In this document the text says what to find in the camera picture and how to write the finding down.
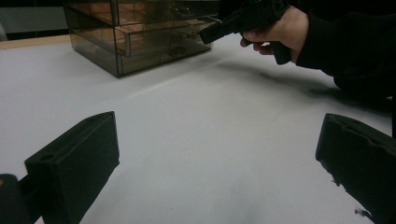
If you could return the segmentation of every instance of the black handheld device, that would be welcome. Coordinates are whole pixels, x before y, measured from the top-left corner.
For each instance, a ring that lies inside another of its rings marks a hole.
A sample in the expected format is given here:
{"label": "black handheld device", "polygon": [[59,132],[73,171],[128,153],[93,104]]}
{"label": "black handheld device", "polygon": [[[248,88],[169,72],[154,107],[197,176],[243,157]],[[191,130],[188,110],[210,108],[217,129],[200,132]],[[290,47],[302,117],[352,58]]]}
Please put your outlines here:
{"label": "black handheld device", "polygon": [[[229,34],[269,26],[279,21],[290,7],[287,0],[247,0],[241,7],[225,18],[203,29],[199,35],[204,44],[209,44]],[[277,64],[290,61],[290,50],[279,42],[270,42]]]}

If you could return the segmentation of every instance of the white table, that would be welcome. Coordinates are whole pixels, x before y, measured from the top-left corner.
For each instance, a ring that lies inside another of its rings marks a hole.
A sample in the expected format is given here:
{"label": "white table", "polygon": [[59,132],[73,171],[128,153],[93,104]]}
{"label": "white table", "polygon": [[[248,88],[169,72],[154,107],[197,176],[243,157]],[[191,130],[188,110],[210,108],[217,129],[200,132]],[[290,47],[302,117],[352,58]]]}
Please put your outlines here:
{"label": "white table", "polygon": [[40,148],[115,111],[120,165],[81,223],[372,223],[315,151],[326,113],[390,134],[390,111],[351,102],[331,77],[278,66],[239,39],[122,79],[68,42],[0,49],[0,172],[21,179]]}

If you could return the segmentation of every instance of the hand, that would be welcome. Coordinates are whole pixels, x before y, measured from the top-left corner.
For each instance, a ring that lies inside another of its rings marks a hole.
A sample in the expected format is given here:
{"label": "hand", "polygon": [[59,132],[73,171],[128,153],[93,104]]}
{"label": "hand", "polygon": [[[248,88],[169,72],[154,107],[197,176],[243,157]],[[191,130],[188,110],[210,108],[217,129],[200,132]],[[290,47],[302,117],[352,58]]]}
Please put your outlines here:
{"label": "hand", "polygon": [[[243,36],[254,42],[253,49],[262,55],[274,54],[271,46],[267,44],[269,41],[281,42],[290,49],[290,61],[296,63],[303,49],[308,27],[308,15],[296,7],[290,7],[274,25],[244,32]],[[240,44],[244,48],[247,46],[243,39]]]}

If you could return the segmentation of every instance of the black object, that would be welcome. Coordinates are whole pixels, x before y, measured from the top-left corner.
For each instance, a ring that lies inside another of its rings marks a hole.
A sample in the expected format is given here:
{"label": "black object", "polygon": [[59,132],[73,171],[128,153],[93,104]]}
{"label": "black object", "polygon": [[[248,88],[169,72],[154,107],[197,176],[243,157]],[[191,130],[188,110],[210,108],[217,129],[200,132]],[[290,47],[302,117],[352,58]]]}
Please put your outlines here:
{"label": "black object", "polygon": [[327,114],[316,159],[375,224],[396,223],[396,139],[347,117]]}
{"label": "black object", "polygon": [[[199,35],[204,44],[209,44],[229,34],[269,26],[279,21],[289,8],[287,0],[247,0],[235,9],[237,2],[227,7],[226,0],[219,3],[219,21],[203,29]],[[290,61],[290,50],[280,42],[270,42],[278,64]]]}
{"label": "black object", "polygon": [[79,223],[120,164],[114,112],[84,119],[25,161],[28,175],[0,175],[0,223]]}

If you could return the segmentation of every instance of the brown transparent box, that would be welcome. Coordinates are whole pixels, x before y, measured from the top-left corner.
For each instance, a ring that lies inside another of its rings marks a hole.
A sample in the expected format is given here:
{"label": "brown transparent box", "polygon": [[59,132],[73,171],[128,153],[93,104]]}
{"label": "brown transparent box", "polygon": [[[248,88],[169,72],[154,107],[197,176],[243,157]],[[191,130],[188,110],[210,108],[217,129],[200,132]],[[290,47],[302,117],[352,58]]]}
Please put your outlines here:
{"label": "brown transparent box", "polygon": [[75,51],[115,77],[208,50],[199,31],[216,21],[219,1],[79,1],[64,12]]}

